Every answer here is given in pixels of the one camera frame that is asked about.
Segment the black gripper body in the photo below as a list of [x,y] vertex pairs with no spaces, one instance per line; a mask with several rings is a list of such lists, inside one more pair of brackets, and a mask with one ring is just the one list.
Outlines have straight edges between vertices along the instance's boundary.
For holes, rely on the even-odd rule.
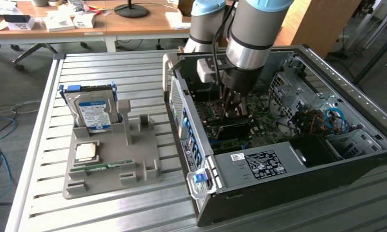
[[252,70],[228,68],[224,70],[221,84],[229,90],[240,93],[243,96],[247,96],[256,85],[263,69],[263,66]]

